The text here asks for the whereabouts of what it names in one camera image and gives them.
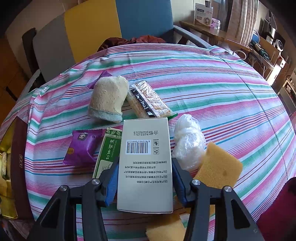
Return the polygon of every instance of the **wooden table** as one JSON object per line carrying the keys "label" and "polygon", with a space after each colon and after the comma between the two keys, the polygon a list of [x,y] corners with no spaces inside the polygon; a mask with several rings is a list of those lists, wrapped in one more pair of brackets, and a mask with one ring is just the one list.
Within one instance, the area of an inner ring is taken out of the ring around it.
{"label": "wooden table", "polygon": [[[197,32],[200,32],[201,34],[204,34],[205,36],[208,36],[209,37],[209,44],[211,45],[217,45],[218,44],[218,41],[221,41],[221,42],[226,42],[228,43],[229,45],[233,45],[239,49],[243,49],[245,51],[248,51],[248,52],[251,52],[252,49],[249,48],[249,47],[246,47],[244,45],[241,45],[237,42],[234,42],[232,40],[229,40],[226,38],[226,32],[225,31],[222,31],[222,30],[219,30],[219,29],[215,29],[215,28],[210,28],[210,27],[207,27],[205,25],[202,25],[202,24],[193,24],[191,22],[183,22],[183,21],[180,21],[180,25],[183,29],[187,30],[190,32],[190,29],[193,29]],[[183,37],[181,38],[181,40],[179,41],[180,44],[186,44],[186,43],[183,43],[185,42],[185,38],[183,39]]]}

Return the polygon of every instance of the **yellow sponge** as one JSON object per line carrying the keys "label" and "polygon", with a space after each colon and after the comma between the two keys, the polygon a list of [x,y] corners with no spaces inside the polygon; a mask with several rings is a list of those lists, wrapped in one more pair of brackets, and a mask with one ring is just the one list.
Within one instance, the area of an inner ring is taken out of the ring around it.
{"label": "yellow sponge", "polygon": [[[214,143],[207,145],[207,150],[202,158],[202,166],[194,179],[214,188],[223,186],[234,187],[242,172],[242,163]],[[183,209],[190,213],[190,208]],[[210,216],[215,213],[215,206],[210,207]],[[182,241],[185,228],[178,213],[157,216],[156,222],[147,225],[147,236],[150,241]]]}
{"label": "yellow sponge", "polygon": [[156,215],[146,227],[149,241],[181,241],[185,232],[180,216],[175,213]]}
{"label": "yellow sponge", "polygon": [[[198,179],[208,187],[234,187],[242,172],[242,163],[222,148],[210,142],[203,157],[203,165],[194,179]],[[215,213],[215,206],[210,207],[210,216]]]}

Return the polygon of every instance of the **armrest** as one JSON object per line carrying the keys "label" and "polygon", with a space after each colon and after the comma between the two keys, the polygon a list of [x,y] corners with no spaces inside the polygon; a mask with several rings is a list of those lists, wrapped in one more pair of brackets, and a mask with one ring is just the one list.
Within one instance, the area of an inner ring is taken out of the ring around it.
{"label": "armrest", "polygon": [[232,46],[234,46],[234,47],[236,47],[236,48],[246,50],[246,51],[248,51],[248,52],[251,52],[251,51],[252,51],[252,49],[251,49],[250,47],[248,47],[248,46],[244,46],[244,45],[239,44],[239,43],[237,43],[237,42],[234,42],[234,41],[232,41],[232,40],[230,40],[230,39],[225,39],[224,42],[226,42],[227,44],[232,45]]}
{"label": "armrest", "polygon": [[202,40],[201,38],[197,37],[193,33],[190,33],[189,31],[180,28],[176,25],[174,25],[174,31],[178,34],[180,34],[182,37],[188,39],[190,42],[194,43],[196,46],[201,48],[209,48],[211,45],[207,43],[206,41]]}
{"label": "armrest", "polygon": [[22,90],[18,100],[20,100],[22,97],[24,97],[26,94],[30,92],[30,89],[35,82],[35,80],[40,76],[40,70],[38,69],[33,76],[30,78],[29,82],[26,84],[25,88]]}

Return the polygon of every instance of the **blue gripper pad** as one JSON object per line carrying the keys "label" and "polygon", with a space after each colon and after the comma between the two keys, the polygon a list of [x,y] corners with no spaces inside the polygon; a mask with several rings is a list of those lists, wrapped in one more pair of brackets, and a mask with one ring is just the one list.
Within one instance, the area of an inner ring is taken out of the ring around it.
{"label": "blue gripper pad", "polygon": [[187,204],[185,186],[182,182],[181,176],[178,173],[174,162],[172,162],[172,174],[173,174],[173,185],[174,185],[178,200],[185,207]]}
{"label": "blue gripper pad", "polygon": [[106,198],[105,198],[106,207],[113,202],[115,193],[117,191],[118,167],[119,167],[119,163],[117,163],[107,187]]}

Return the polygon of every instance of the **red cloth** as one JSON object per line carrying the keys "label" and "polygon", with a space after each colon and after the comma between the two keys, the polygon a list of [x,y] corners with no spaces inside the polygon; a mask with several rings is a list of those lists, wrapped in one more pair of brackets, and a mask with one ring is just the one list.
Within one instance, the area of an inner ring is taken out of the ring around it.
{"label": "red cloth", "polygon": [[296,177],[286,182],[257,225],[265,241],[296,240]]}
{"label": "red cloth", "polygon": [[166,41],[164,41],[161,38],[157,38],[151,35],[144,35],[141,36],[139,38],[132,38],[131,40],[127,40],[127,39],[122,39],[122,38],[108,38],[106,39],[102,45],[100,46],[100,48],[98,49],[97,52],[110,48],[110,47],[114,47],[114,46],[119,46],[119,45],[125,45],[125,44],[138,44],[138,43],[166,43]]}

